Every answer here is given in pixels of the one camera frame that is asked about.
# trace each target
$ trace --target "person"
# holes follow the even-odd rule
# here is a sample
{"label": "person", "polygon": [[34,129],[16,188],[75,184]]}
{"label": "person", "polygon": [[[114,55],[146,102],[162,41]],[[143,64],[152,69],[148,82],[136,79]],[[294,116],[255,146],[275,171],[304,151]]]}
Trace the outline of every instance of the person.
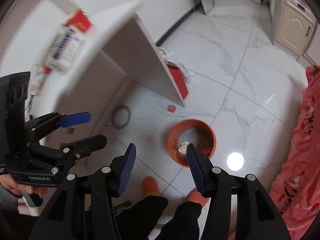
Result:
{"label": "person", "polygon": [[[168,205],[168,200],[160,195],[155,178],[146,177],[142,190],[146,197],[116,216],[122,240],[148,239]],[[198,218],[208,201],[209,198],[203,198],[193,189],[188,200],[177,207],[174,217],[162,227],[156,240],[198,240]]]}
{"label": "person", "polygon": [[[146,177],[142,182],[142,191],[146,196],[144,199],[116,216],[122,240],[147,240],[168,205],[168,200],[160,194],[155,178]],[[9,174],[0,176],[0,239],[27,240],[36,223],[37,217],[18,212],[21,192],[44,195],[47,188],[17,184]],[[188,200],[177,207],[174,217],[162,227],[156,240],[198,240],[198,218],[208,201],[196,189],[192,190]],[[90,218],[90,211],[85,215]],[[89,240],[94,239],[90,222],[86,219]]]}

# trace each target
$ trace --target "cabinet drawer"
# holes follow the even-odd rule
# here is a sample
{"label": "cabinet drawer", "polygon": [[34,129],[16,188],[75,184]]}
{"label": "cabinet drawer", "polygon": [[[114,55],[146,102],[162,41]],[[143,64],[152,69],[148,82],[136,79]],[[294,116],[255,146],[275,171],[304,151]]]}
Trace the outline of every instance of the cabinet drawer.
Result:
{"label": "cabinet drawer", "polygon": [[304,0],[285,0],[285,3],[302,14],[308,21],[315,22],[316,18]]}
{"label": "cabinet drawer", "polygon": [[313,24],[306,17],[288,5],[284,5],[278,42],[300,55],[312,34],[312,30]]}

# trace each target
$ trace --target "orange slipper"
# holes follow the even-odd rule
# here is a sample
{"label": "orange slipper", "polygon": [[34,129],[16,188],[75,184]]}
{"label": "orange slipper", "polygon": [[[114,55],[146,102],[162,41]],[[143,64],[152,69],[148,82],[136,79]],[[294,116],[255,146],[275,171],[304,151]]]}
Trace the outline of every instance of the orange slipper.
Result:
{"label": "orange slipper", "polygon": [[194,188],[188,195],[188,200],[192,202],[199,203],[204,207],[210,198],[204,198],[201,196],[201,194],[197,191],[196,188]]}
{"label": "orange slipper", "polygon": [[160,196],[158,183],[154,177],[146,177],[142,181],[142,191],[146,196]]}

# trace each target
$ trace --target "orange bucket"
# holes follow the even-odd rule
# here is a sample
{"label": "orange bucket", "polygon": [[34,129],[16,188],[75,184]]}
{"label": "orange bucket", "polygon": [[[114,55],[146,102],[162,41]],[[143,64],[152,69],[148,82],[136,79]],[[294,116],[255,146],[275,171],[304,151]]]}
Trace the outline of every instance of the orange bucket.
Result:
{"label": "orange bucket", "polygon": [[187,119],[177,123],[172,127],[167,136],[167,150],[171,158],[178,164],[189,167],[188,162],[178,152],[180,144],[184,141],[193,143],[199,155],[208,149],[212,149],[210,153],[206,152],[206,156],[210,159],[217,146],[217,139],[212,128],[205,122],[197,119]]}

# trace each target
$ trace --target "black drawer handle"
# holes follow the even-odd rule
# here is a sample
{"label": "black drawer handle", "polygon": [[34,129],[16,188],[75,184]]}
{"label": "black drawer handle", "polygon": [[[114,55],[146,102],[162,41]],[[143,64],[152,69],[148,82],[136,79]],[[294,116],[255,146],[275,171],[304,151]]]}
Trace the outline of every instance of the black drawer handle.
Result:
{"label": "black drawer handle", "polygon": [[309,26],[306,37],[308,37],[310,30],[311,30],[311,27]]}
{"label": "black drawer handle", "polygon": [[299,7],[299,9],[301,9],[302,11],[304,11],[304,12],[306,11],[306,9],[305,9],[301,4],[299,4],[299,3],[298,3],[298,7]]}

